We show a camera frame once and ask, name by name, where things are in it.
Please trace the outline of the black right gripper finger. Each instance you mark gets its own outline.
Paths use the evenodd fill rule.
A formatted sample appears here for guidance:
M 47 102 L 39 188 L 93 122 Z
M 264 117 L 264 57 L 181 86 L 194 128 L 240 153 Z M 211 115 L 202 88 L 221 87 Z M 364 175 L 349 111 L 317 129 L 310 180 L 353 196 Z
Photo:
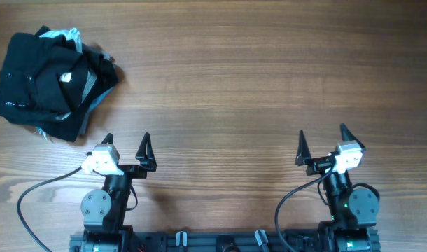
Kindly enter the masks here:
M 351 133 L 349 128 L 344 123 L 341 123 L 339 128 L 340 128 L 340 132 L 341 132 L 341 136 L 342 136 L 343 141 L 356 141 L 359 144 L 359 146 L 361 147 L 362 151 L 366 150 L 365 145 L 356 136 L 354 136 Z
M 304 166 L 304 165 L 308 165 L 311 162 L 311 160 L 312 160 L 312 156 L 309 151 L 307 140 L 305 138 L 305 134 L 303 130 L 301 129 L 299 132 L 298 148 L 297 148 L 297 154 L 295 157 L 295 164 L 297 166 Z

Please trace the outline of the black polo shirt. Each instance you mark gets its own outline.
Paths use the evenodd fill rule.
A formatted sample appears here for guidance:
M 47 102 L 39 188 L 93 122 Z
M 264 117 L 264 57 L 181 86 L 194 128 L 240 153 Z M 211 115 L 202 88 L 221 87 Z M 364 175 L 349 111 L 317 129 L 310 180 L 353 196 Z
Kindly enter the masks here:
M 90 67 L 101 75 L 101 84 L 95 85 L 89 98 L 119 82 L 117 67 L 110 61 L 100 63 L 94 56 L 88 60 L 64 36 L 14 34 L 0 70 L 0 116 L 13 124 L 34 126 L 45 136 L 74 142 L 91 103 L 82 101 Z

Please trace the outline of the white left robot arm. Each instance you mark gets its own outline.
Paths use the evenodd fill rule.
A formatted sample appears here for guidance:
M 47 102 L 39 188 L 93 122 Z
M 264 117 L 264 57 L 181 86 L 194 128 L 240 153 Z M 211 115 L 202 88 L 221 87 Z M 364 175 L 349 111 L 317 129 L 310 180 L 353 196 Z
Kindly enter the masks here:
M 113 144 L 113 135 L 105 139 L 86 154 L 81 165 L 86 173 L 94 172 L 104 177 L 99 190 L 92 190 L 82 199 L 84 231 L 79 245 L 73 251 L 129 251 L 133 229 L 125 225 L 125 214 L 130 195 L 136 195 L 132 181 L 145 179 L 148 172 L 157 169 L 151 145 L 151 136 L 145 133 L 135 159 L 139 164 L 120 164 L 120 154 Z

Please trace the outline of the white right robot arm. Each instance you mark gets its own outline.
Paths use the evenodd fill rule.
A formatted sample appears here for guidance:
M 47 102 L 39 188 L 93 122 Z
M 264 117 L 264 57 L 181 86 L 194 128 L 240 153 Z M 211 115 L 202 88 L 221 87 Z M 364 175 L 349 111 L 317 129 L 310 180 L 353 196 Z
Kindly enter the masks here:
M 299 133 L 295 163 L 318 175 L 323 186 L 330 221 L 322 221 L 312 232 L 312 251 L 375 251 L 371 228 L 377 224 L 380 194 L 366 183 L 353 184 L 349 170 L 360 166 L 365 146 L 348 127 L 340 125 L 342 140 L 327 156 L 312 157 L 305 134 Z

